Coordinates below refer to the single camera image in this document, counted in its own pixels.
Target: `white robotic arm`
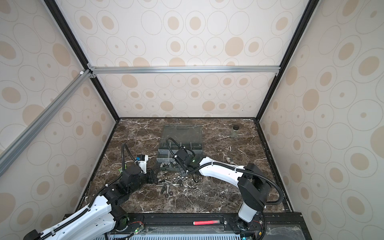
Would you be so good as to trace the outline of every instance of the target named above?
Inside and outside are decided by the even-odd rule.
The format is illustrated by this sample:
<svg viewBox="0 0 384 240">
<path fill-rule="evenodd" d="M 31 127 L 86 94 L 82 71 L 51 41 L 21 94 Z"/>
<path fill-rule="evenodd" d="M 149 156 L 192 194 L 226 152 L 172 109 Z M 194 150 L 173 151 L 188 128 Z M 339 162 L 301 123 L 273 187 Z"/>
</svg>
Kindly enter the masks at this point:
<svg viewBox="0 0 384 240">
<path fill-rule="evenodd" d="M 198 161 L 200 160 L 198 165 L 200 166 L 199 173 L 201 175 L 214 177 L 228 182 L 239 188 L 243 199 L 250 199 L 248 203 L 256 202 L 254 199 L 255 192 L 252 192 L 256 189 L 254 186 L 255 180 L 252 183 L 248 178 L 245 178 L 244 173 L 238 171 L 249 171 L 252 166 L 248 165 L 245 167 L 230 165 L 215 161 L 205 156 L 204 158 L 196 157 L 194 159 L 198 159 Z M 137 189 L 140 189 L 144 183 L 157 182 L 157 179 L 154 179 L 155 176 L 152 171 L 148 174 L 144 174 L 143 172 L 144 170 L 142 171 L 142 168 L 136 165 L 125 169 L 122 173 L 123 177 L 120 179 L 119 184 L 107 186 L 104 191 L 101 191 L 100 195 L 96 196 L 91 206 L 83 207 L 67 219 L 44 230 L 40 234 L 35 230 L 31 231 L 24 237 L 24 240 L 87 240 L 94 239 L 103 233 L 113 230 L 117 226 L 116 219 L 119 219 L 119 217 L 116 217 L 116 213 L 112 212 L 113 208 L 118 210 L 119 208 L 121 209 L 119 204 L 121 204 L 122 201 L 126 201 L 129 198 L 129 194 Z M 127 179 L 129 179 L 128 185 L 130 186 L 130 189 L 124 189 L 124 191 L 122 191 L 121 188 L 127 187 Z M 258 189 L 256 190 L 269 192 L 270 186 L 268 184 L 262 181 L 257 182 L 257 184 Z M 238 216 L 246 223 L 249 223 L 258 212 L 256 209 L 260 208 L 249 206 L 249 204 L 247 205 L 245 201 L 246 200 L 244 200 L 241 205 Z"/>
<path fill-rule="evenodd" d="M 210 157 L 205 157 L 201 160 L 200 166 L 206 163 L 213 163 L 218 162 Z M 210 165 L 203 167 L 199 170 L 200 174 L 207 177 L 214 177 L 220 180 L 223 180 L 225 182 L 229 182 L 230 184 L 234 185 L 238 188 L 238 182 L 239 178 L 243 175 L 241 172 L 237 172 L 236 169 L 245 169 L 245 166 L 236 166 L 231 164 L 226 164 L 228 166 L 234 167 L 235 171 L 219 166 L 219 165 Z M 246 222 L 252 221 L 254 215 L 257 213 L 257 210 L 252 209 L 250 206 L 248 206 L 244 201 L 240 207 L 240 210 L 238 212 L 238 216 L 243 219 Z"/>
</svg>

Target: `beige circle pattern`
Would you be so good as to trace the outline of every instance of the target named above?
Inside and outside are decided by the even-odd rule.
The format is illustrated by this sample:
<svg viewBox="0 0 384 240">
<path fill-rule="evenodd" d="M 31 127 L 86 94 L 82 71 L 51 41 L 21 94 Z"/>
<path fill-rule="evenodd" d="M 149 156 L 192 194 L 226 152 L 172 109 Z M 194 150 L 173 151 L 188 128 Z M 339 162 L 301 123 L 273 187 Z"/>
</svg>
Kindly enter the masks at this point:
<svg viewBox="0 0 384 240">
<path fill-rule="evenodd" d="M 131 37 L 140 38 L 146 51 L 133 55 L 142 56 L 141 65 L 144 63 L 149 66 L 151 63 L 152 66 L 167 66 L 175 65 L 175 62 L 176 65 L 183 65 L 192 56 L 199 56 L 200 61 L 196 65 L 222 65 L 226 59 L 235 56 L 237 61 L 230 62 L 238 62 L 237 65 L 257 65 L 268 56 L 271 57 L 270 63 L 279 63 L 285 53 L 281 51 L 283 43 L 291 40 L 305 9 L 304 4 L 257 3 L 254 0 L 229 2 L 232 1 L 210 0 L 196 5 L 181 0 L 138 0 L 136 6 L 133 0 L 92 0 L 91 4 L 71 1 L 76 7 L 63 4 L 62 8 L 75 26 L 78 38 L 85 43 L 84 51 L 90 50 L 89 60 L 95 66 L 103 66 L 97 61 L 99 56 L 105 56 L 111 62 L 118 56 L 127 59 L 123 62 L 134 62 L 135 57 L 129 51 L 124 51 L 125 47 L 118 45 L 119 48 L 115 48 L 115 44 L 108 43 L 110 37 L 116 37 L 124 43 Z M 132 6 L 136 6 L 135 14 L 124 14 L 124 10 L 132 10 Z M 132 28 L 132 23 L 139 24 Z M 254 27 L 258 23 L 268 28 Z M 180 38 L 185 46 L 193 36 L 202 41 L 199 44 L 191 43 L 189 51 L 178 53 L 178 59 L 172 61 L 173 57 L 165 48 L 169 37 L 164 37 L 164 34 Z M 212 37 L 217 37 L 218 44 L 212 45 L 216 48 L 206 51 L 199 47 L 206 46 Z M 133 51 L 141 48 L 139 44 L 131 43 L 127 43 L 126 47 Z M 217 56 L 217 61 L 209 60 L 210 56 Z"/>
<path fill-rule="evenodd" d="M 382 232 L 381 203 L 370 188 L 381 187 L 384 157 L 383 7 L 375 0 L 322 1 L 260 121 L 313 239 L 374 239 Z M 279 122 L 281 109 L 286 119 Z M 299 159 L 295 135 L 303 143 Z M 284 174 L 293 164 L 300 182 Z M 310 189 L 301 191 L 303 184 Z"/>
</svg>

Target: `black cable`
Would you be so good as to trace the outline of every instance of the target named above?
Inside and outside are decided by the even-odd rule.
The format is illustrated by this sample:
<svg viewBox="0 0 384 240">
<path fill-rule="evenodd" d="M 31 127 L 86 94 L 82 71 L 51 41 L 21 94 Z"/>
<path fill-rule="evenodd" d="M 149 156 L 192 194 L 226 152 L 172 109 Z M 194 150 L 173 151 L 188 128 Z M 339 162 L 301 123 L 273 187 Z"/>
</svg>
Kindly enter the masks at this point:
<svg viewBox="0 0 384 240">
<path fill-rule="evenodd" d="M 195 152 L 192 151 L 191 149 L 189 149 L 189 148 L 187 148 L 187 147 L 185 147 L 185 146 L 183 146 L 183 148 L 186 149 L 186 150 L 188 150 L 188 151 L 190 151 L 190 152 L 193 154 L 193 156 L 196 156 L 196 155 L 195 155 Z"/>
<path fill-rule="evenodd" d="M 203 167 L 210 166 L 210 165 L 218 165 L 218 166 L 225 167 L 225 168 L 228 168 L 228 169 L 231 169 L 231 170 L 235 170 L 235 167 L 232 167 L 232 166 L 227 165 L 227 164 L 222 163 L 222 162 L 208 162 L 206 164 L 203 164 L 203 165 L 197 167 L 196 169 L 194 169 L 192 171 L 188 171 L 187 174 L 194 174 L 195 172 L 199 171 Z M 271 201 L 271 202 L 266 202 L 266 205 L 277 205 L 277 204 L 280 204 L 283 201 L 284 193 L 283 193 L 281 188 L 276 183 L 272 182 L 271 180 L 269 180 L 268 178 L 264 177 L 263 175 L 254 173 L 254 172 L 249 171 L 249 170 L 245 170 L 245 169 L 242 169 L 242 168 L 236 168 L 236 171 L 237 172 L 246 173 L 246 174 L 250 174 L 250 175 L 259 177 L 261 179 L 264 179 L 268 184 L 272 185 L 277 190 L 277 192 L 279 193 L 278 200 Z"/>
<path fill-rule="evenodd" d="M 166 139 L 166 144 L 167 144 L 167 148 L 168 150 L 170 151 L 170 153 L 172 154 L 173 156 L 173 159 L 175 159 L 175 161 L 177 162 L 177 164 L 179 164 L 179 166 L 181 166 L 181 168 L 186 172 L 187 171 L 187 168 L 184 166 L 184 164 L 182 164 L 182 162 L 177 158 L 175 157 L 176 155 L 173 153 L 170 145 L 169 145 L 169 140 L 171 140 L 172 142 L 174 142 L 174 144 L 176 144 L 176 146 L 180 149 L 181 147 L 179 146 L 179 144 L 171 137 L 168 137 Z"/>
<path fill-rule="evenodd" d="M 63 223 L 62 225 L 58 226 L 57 228 L 53 229 L 54 232 L 58 232 L 60 231 L 61 229 L 65 228 L 66 226 L 68 226 L 69 224 L 73 223 L 74 221 L 78 220 L 81 216 L 83 216 L 85 213 L 88 212 L 88 209 L 84 209 L 79 215 L 77 215 L 76 217 L 72 218 L 71 220 Z M 43 236 L 40 237 L 40 240 L 44 240 L 48 237 L 52 236 L 52 232 L 49 232 Z"/>
<path fill-rule="evenodd" d="M 130 237 L 132 237 L 133 235 L 135 235 L 135 233 L 131 233 L 129 236 L 127 237 L 121 237 L 121 238 L 114 238 L 113 240 L 128 240 Z"/>
<path fill-rule="evenodd" d="M 260 235 L 260 238 L 256 238 L 256 240 L 262 240 L 264 235 L 265 235 L 265 232 L 266 232 L 266 222 L 265 222 L 265 218 L 264 218 L 264 215 L 263 216 L 263 226 L 262 226 L 262 234 Z"/>
</svg>

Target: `robotic arm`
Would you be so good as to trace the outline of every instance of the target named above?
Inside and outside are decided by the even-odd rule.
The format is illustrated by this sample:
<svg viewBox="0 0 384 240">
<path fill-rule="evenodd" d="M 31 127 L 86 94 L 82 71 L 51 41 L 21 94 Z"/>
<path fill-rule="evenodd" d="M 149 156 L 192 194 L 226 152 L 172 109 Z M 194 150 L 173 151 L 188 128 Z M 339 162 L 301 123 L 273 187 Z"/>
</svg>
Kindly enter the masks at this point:
<svg viewBox="0 0 384 240">
<path fill-rule="evenodd" d="M 241 229 L 248 229 L 254 215 L 262 212 L 266 204 L 279 204 L 283 200 L 281 189 L 265 178 L 260 169 L 252 163 L 247 166 L 230 165 L 204 155 L 189 155 L 185 147 L 179 147 L 175 154 L 172 151 L 171 153 L 179 164 L 182 175 L 197 173 L 229 182 L 239 188 L 243 203 L 238 212 L 237 224 Z M 41 233 L 36 230 L 29 232 L 24 240 L 86 240 L 94 239 L 113 229 L 125 230 L 129 218 L 120 205 L 144 184 L 158 183 L 155 172 L 146 169 L 147 160 L 148 155 L 138 155 L 137 164 L 124 169 L 118 179 L 109 185 L 106 184 L 87 206 Z M 278 190 L 279 199 L 267 202 L 271 186 Z M 142 229 L 143 225 L 131 236 Z"/>
</svg>

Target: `black frame rail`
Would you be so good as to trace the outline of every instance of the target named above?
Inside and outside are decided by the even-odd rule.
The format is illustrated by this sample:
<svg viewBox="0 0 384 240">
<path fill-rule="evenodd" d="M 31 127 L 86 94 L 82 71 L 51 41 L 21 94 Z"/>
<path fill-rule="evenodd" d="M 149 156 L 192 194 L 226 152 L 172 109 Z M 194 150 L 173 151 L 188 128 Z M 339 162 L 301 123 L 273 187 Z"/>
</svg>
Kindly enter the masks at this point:
<svg viewBox="0 0 384 240">
<path fill-rule="evenodd" d="M 77 58 L 79 59 L 81 65 L 84 69 L 89 69 L 92 73 L 92 69 L 89 68 L 88 65 L 88 59 L 85 56 L 83 50 L 81 49 L 79 43 L 77 42 L 71 28 L 69 27 L 68 23 L 66 22 L 63 14 L 61 13 L 58 5 L 54 0 L 44 0 L 45 4 L 47 5 L 49 11 L 51 12 L 53 18 L 55 19 L 57 25 L 59 26 L 61 32 L 67 39 L 69 45 L 71 46 L 72 50 L 76 54 Z M 119 115 L 117 114 L 115 108 L 113 107 L 110 99 L 108 98 L 106 92 L 104 91 L 102 85 L 100 84 L 100 81 L 97 79 L 95 74 L 92 74 L 93 78 L 91 78 L 91 81 L 93 85 L 95 86 L 97 92 L 100 94 L 101 99 L 104 101 L 105 105 L 107 106 L 108 110 L 112 114 L 112 117 L 115 119 L 115 121 L 119 120 Z"/>
<path fill-rule="evenodd" d="M 230 226 L 231 218 L 236 218 L 237 213 L 203 213 L 203 214 L 185 214 L 185 213 L 173 213 L 173 214 L 157 214 L 157 213 L 146 213 L 146 214 L 128 214 L 129 222 L 141 221 L 145 227 L 161 228 L 161 227 L 190 227 L 199 229 L 199 226 L 194 226 L 194 221 L 208 221 L 208 220 L 220 220 L 219 224 L 208 225 L 208 227 L 214 227 L 215 230 L 218 228 L 222 229 L 223 233 L 233 233 L 237 232 L 240 234 L 243 233 L 254 233 L 255 230 L 262 230 L 260 225 L 254 225 L 255 229 L 251 228 L 249 231 L 238 231 L 238 229 L 233 229 L 233 226 Z M 256 215 L 253 220 L 265 220 L 266 227 L 281 226 L 299 226 L 306 240 L 312 240 L 309 233 L 308 227 L 305 224 L 304 218 L 299 212 L 289 212 L 289 213 L 263 213 L 263 215 Z M 117 232 L 112 231 L 110 234 L 130 234 L 134 229 L 139 227 L 139 223 L 129 224 L 129 228 L 125 231 Z M 171 232 L 169 228 L 164 229 L 168 234 Z M 204 231 L 209 231 L 209 229 L 202 229 L 199 233 L 204 233 Z"/>
</svg>

